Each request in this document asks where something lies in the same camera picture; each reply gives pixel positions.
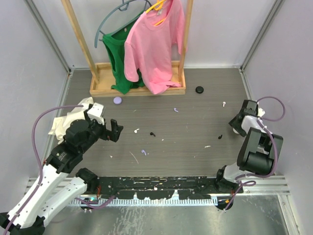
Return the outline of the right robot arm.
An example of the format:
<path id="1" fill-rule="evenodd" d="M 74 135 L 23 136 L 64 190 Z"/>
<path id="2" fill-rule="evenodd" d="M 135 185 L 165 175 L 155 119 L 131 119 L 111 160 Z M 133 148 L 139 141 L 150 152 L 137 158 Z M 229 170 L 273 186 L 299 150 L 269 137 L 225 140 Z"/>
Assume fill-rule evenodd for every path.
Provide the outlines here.
<path id="1" fill-rule="evenodd" d="M 218 192 L 236 190 L 242 178 L 267 178 L 276 171 L 284 139 L 264 125 L 261 110 L 257 101 L 246 99 L 229 122 L 233 131 L 245 139 L 236 163 L 218 170 L 214 181 Z"/>

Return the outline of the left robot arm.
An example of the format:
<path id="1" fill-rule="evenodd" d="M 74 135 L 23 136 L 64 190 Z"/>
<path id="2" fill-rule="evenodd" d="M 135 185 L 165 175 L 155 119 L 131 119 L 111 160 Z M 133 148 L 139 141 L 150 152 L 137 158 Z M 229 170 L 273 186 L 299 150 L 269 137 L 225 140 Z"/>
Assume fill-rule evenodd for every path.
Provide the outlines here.
<path id="1" fill-rule="evenodd" d="M 23 199 L 9 212 L 0 215 L 0 225 L 13 235 L 41 235 L 52 219 L 75 197 L 92 194 L 98 188 L 98 177 L 87 168 L 59 192 L 54 189 L 82 161 L 83 154 L 99 139 L 118 141 L 123 126 L 111 119 L 111 130 L 96 120 L 75 120 L 66 130 L 64 140 L 52 149 L 42 174 Z"/>

